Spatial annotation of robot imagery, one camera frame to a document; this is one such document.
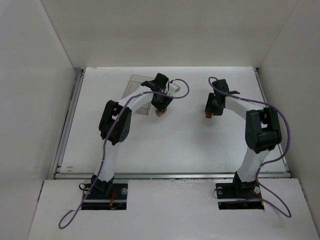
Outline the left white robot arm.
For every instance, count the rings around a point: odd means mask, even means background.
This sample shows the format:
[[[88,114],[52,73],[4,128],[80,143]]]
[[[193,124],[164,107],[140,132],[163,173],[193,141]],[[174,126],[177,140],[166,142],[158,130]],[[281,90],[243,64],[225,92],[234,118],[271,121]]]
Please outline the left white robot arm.
[[[165,112],[172,101],[169,89],[169,78],[158,73],[153,80],[142,82],[128,96],[106,103],[98,126],[103,140],[102,160],[91,177],[92,189],[98,194],[108,197],[113,190],[116,153],[120,143],[129,135],[132,114],[145,104],[152,104],[158,111]]]

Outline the clear plastic box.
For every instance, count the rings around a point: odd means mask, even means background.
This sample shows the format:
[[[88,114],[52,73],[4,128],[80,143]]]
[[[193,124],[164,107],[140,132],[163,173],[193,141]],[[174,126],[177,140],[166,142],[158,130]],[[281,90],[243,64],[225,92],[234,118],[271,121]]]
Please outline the clear plastic box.
[[[141,86],[141,84],[145,81],[152,81],[154,77],[143,76],[138,74],[132,74],[129,78],[128,84],[125,88],[122,98],[125,99],[128,96],[135,96],[138,94],[137,90]],[[151,103],[145,103],[140,108],[138,108],[135,113],[140,115],[148,116],[151,110]]]

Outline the small red-brown wood block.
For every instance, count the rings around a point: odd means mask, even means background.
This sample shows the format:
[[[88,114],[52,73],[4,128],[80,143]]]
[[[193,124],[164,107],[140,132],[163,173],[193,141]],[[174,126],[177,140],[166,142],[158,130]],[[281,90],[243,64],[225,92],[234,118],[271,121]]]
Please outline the small red-brown wood block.
[[[208,113],[206,113],[205,114],[205,117],[207,118],[207,119],[211,119],[212,118],[212,113],[210,113],[210,112],[208,112]]]

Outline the light wood block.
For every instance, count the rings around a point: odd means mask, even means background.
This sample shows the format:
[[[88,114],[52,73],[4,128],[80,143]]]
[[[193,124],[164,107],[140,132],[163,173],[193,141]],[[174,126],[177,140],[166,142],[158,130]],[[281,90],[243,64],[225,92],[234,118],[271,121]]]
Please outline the light wood block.
[[[163,116],[165,113],[167,112],[167,110],[165,109],[165,110],[162,110],[162,111],[160,111],[160,110],[156,110],[155,111],[155,114],[158,116],[158,117],[161,117],[161,116]]]

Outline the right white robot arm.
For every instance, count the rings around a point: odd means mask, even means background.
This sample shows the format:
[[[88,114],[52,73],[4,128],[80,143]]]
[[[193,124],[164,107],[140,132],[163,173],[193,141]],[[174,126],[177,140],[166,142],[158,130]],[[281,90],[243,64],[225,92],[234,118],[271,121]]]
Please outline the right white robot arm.
[[[257,176],[266,157],[282,141],[277,110],[272,106],[239,97],[231,91],[225,79],[208,79],[213,92],[209,93],[205,105],[205,116],[221,116],[230,110],[245,121],[244,138],[247,150],[241,166],[231,183],[216,184],[218,199],[252,199],[260,194]]]

